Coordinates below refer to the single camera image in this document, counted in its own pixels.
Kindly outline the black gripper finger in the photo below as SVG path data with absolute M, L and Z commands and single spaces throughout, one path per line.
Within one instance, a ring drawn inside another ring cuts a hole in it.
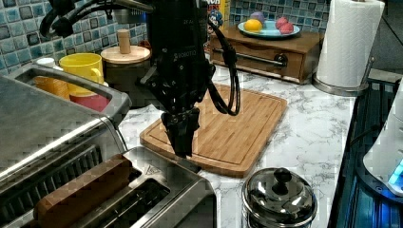
M 161 119 L 175 154 L 177 156 L 185 156 L 186 152 L 184 145 L 182 144 L 183 136 L 180 134 L 180 121 L 178 117 L 168 112 L 164 112 Z
M 184 138 L 183 138 L 183 156 L 192 156 L 192 143 L 195 131 L 199 126 L 200 110 L 197 107 L 193 107 L 191 110 L 186 111 L 182 118 L 184 121 Z

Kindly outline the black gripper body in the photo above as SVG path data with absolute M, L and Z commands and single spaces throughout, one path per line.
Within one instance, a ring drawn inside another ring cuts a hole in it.
M 150 69 L 139 84 L 152 94 L 158 109 L 178 115 L 202 100 L 212 75 L 203 47 L 153 47 Z

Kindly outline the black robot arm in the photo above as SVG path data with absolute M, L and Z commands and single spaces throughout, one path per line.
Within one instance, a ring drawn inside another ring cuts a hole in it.
M 128 24 L 145 23 L 151 45 L 150 77 L 145 84 L 163 107 L 162 122 L 174 153 L 192 155 L 195 131 L 199 128 L 202 101 L 213 76 L 204 56 L 207 36 L 207 3 L 204 0 L 48 0 L 50 12 L 40 24 L 48 39 L 66 38 L 73 25 L 92 12 L 102 10 L 109 18 L 118 11 L 137 11 Z

